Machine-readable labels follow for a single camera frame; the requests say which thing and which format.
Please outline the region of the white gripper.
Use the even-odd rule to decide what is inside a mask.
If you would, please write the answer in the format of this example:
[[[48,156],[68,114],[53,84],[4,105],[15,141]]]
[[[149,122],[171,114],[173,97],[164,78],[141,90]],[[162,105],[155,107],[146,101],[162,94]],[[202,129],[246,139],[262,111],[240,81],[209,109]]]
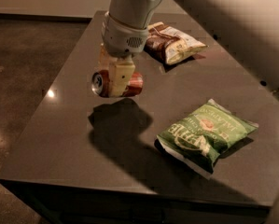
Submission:
[[[109,12],[105,13],[102,23],[104,43],[100,46],[98,70],[109,72],[110,97],[120,97],[125,92],[135,70],[130,55],[143,51],[148,36],[148,24],[148,16],[140,16],[139,22],[131,26],[114,18]]]

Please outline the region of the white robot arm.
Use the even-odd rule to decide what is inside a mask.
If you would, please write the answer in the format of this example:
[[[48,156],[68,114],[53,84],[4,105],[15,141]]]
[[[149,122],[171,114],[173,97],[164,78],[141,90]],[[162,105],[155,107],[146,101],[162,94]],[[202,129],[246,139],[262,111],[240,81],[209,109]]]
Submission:
[[[243,68],[267,83],[279,101],[279,0],[174,0]],[[131,37],[147,38],[147,25],[161,0],[111,0],[102,25],[107,52],[126,57]]]

